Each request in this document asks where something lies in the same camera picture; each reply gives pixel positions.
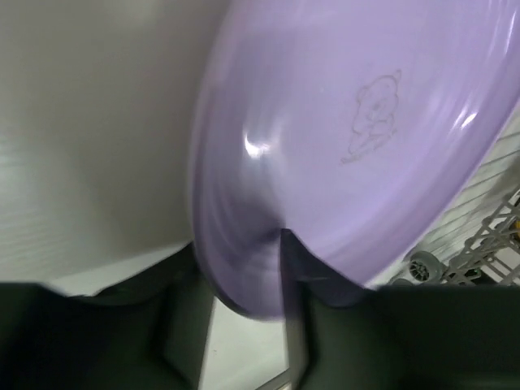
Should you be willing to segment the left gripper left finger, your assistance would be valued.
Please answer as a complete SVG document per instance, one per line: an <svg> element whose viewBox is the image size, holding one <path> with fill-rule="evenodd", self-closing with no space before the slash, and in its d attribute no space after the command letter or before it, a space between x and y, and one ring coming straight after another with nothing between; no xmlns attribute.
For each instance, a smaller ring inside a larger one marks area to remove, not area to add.
<svg viewBox="0 0 520 390"><path fill-rule="evenodd" d="M191 245L91 296L1 286L4 389L195 389L213 295Z"/></svg>

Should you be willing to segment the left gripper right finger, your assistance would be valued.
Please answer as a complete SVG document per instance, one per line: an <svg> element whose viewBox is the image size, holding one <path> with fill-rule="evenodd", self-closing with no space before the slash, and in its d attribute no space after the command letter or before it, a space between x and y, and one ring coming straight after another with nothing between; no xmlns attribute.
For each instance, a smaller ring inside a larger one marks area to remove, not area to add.
<svg viewBox="0 0 520 390"><path fill-rule="evenodd" d="M279 260L293 388L518 388L516 288L363 288L288 229Z"/></svg>

